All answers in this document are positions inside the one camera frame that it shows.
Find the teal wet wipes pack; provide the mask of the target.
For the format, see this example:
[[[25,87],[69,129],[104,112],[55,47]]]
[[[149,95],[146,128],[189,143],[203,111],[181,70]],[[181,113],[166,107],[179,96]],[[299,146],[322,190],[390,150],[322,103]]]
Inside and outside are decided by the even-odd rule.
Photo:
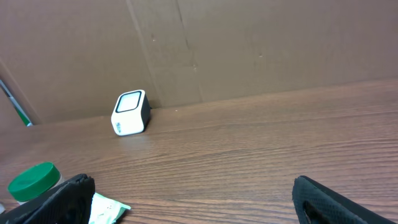
[[[131,207],[98,193],[93,195],[89,224],[115,224]]]

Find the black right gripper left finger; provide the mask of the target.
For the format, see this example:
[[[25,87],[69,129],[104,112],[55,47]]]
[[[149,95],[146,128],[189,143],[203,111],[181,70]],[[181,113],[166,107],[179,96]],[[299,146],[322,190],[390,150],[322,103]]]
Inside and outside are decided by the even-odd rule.
[[[78,174],[41,196],[1,215],[5,224],[87,224],[95,193],[95,180]]]

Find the green lid jar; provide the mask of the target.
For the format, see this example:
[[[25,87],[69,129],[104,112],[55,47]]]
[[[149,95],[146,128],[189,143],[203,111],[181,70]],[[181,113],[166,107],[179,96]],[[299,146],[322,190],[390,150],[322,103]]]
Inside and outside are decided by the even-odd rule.
[[[15,177],[7,190],[20,204],[41,196],[65,181],[52,162],[37,164]]]

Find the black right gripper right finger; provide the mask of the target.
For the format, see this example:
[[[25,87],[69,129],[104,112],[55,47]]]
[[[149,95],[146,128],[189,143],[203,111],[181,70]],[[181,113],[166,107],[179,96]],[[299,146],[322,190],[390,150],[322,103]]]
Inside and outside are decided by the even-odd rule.
[[[294,181],[292,201],[300,224],[394,224],[304,175]]]

